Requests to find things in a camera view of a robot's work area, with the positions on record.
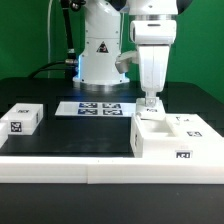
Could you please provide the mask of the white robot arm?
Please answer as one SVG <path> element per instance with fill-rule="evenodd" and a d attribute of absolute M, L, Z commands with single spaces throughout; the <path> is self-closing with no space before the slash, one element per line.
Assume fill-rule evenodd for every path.
<path fill-rule="evenodd" d="M 122 52 L 121 15 L 134 17 L 130 39 L 134 51 Z M 76 86 L 111 88 L 127 83 L 131 63 L 139 65 L 143 105 L 159 103 L 156 96 L 164 87 L 168 57 L 176 37 L 177 0 L 126 0 L 116 10 L 106 0 L 86 0 L 85 47 L 79 56 Z"/>

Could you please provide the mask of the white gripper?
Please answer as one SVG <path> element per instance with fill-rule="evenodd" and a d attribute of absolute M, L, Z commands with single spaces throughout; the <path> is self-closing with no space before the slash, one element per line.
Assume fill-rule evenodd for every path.
<path fill-rule="evenodd" d="M 156 94 L 164 87 L 170 47 L 176 38 L 174 20 L 134 20 L 130 37 L 135 43 L 139 63 L 141 88 L 145 105 L 156 105 Z"/>

